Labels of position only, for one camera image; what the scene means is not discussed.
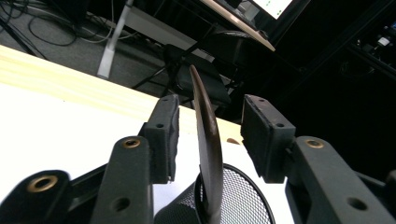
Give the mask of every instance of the mesh pencil holder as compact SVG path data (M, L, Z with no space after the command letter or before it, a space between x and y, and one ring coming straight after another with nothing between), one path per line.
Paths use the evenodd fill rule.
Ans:
M154 218L156 224L204 224L205 194L201 176ZM221 201L222 224L275 223L268 202L260 189L242 171L223 165L223 192Z

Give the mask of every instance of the cable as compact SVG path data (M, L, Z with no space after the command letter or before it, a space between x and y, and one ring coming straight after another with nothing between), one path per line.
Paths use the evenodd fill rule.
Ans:
M23 41L14 33L11 27L3 21L3 18L0 18L0 25L3 26L4 30L14 38L15 41L30 55L36 56L35 53L25 44Z
M70 30L72 31L72 33L73 33L73 39L72 39L70 42L68 42L68 43L59 44L59 43L55 43L55 42L48 41L48 40L46 40L46 39L40 37L39 35L35 34L35 32L33 32L33 29L32 29L33 21L34 21L35 19L37 19L37 18L39 18L39 19L41 19L41 20L44 20L44 21L53 21L54 23L57 23L58 25L61 25L61 26L63 26L64 28L70 29ZM41 41L44 41L44 42L46 42L46 43L48 43L48 44L55 45L55 46L60 46L60 47L70 46L70 45L72 45L72 44L77 40L77 38L78 38L78 37L77 37L77 34L76 34L76 32L75 32L75 30L74 30L73 28L70 28L70 27L67 26L65 23L62 23L62 22L60 22L60 21L57 21L57 20L55 20L54 18L49 17L49 16L35 16L35 17L33 17L33 18L29 21L27 27L28 27L30 33L31 33L32 35L34 35L36 38L38 38L38 39L40 39Z
M14 31L16 31L16 35L29 46L31 46L35 51L37 51L45 60L49 61L49 59L32 43L32 41L25 36L16 26L12 23L8 24Z

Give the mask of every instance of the black cable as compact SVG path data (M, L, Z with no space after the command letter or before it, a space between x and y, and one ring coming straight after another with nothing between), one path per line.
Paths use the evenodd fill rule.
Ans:
M3 26L4 30L12 37L15 41L30 55L36 56L35 53L14 33L12 28L0 18L0 25Z
M3 11L6 13L6 15L8 15L5 23L8 24L9 21L11 20L11 16L12 15L12 10L14 10L13 7L9 7L9 12L7 13L6 9L3 7L3 3L0 3L0 7L3 9Z
M32 41L24 35L16 26L12 23L8 24L13 30L15 35L17 35L22 41L27 43L30 47L32 47L35 51L37 51L45 60L49 61L49 59L32 43Z
M63 26L64 28L70 29L70 30L72 31L71 33L73 33L73 39L72 39L70 42L68 42L68 43L59 44L59 43L54 43L54 42L48 41L48 40L46 40L46 39L40 37L39 35L35 34L35 32L33 32L33 29L32 29L33 21L34 21L35 19L37 19L37 18L39 18L39 19L41 19L41 20L43 20L43 21L52 21L52 22L54 22L54 23L57 23L57 24L60 25L60 26ZM29 31L30 31L30 33L31 33L32 35L34 35L36 38L40 39L41 41L44 41L44 42L46 42L46 43L48 43L48 44L51 44L51 45L60 46L60 47L67 47L67 46L70 46L70 45L72 45L74 42L76 42L76 40L77 40L77 38L78 38L78 36L77 36L77 34L76 34L76 32L75 32L75 30L74 30L73 28L71 28L71 27L69 27L68 25L66 25L65 23L63 23L63 22L61 22L61 21L58 21L58 20L55 20L54 18L49 17L49 16L35 16L35 17L33 17L33 18L29 21L28 29L29 29Z

